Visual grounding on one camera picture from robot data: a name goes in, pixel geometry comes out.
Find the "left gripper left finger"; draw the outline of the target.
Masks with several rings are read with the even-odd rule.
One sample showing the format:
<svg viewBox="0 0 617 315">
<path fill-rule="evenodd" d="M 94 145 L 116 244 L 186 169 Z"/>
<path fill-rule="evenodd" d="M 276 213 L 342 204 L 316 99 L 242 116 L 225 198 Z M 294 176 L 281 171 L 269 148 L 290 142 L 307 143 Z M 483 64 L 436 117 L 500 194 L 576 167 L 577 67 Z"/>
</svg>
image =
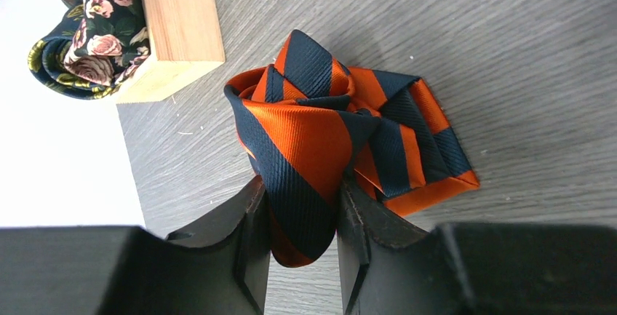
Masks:
<svg viewBox="0 0 617 315">
<path fill-rule="evenodd" d="M 140 226 L 3 228 L 3 314 L 262 314 L 261 179 L 159 238 Z"/>
</svg>

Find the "orange navy striped tie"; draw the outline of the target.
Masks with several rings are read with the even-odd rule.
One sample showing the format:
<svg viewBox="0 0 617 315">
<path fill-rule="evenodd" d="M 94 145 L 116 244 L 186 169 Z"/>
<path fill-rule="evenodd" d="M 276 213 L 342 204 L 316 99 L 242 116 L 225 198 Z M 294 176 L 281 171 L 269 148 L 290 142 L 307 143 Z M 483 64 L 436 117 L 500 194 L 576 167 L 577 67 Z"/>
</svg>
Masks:
<svg viewBox="0 0 617 315">
<path fill-rule="evenodd" d="M 302 31 L 224 93 L 266 188 L 283 266 L 311 264 L 330 246 L 345 178 L 401 217 L 480 186 L 421 77 L 348 67 Z"/>
</svg>

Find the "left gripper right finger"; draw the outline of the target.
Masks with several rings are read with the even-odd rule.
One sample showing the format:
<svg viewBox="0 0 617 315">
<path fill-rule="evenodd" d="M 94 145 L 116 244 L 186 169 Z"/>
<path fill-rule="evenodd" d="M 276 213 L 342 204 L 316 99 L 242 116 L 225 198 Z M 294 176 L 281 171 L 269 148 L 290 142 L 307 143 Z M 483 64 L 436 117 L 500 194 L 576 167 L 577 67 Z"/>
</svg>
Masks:
<svg viewBox="0 0 617 315">
<path fill-rule="evenodd" d="M 614 314 L 616 230 L 443 223 L 424 231 L 341 188 L 338 259 L 346 314 Z"/>
</svg>

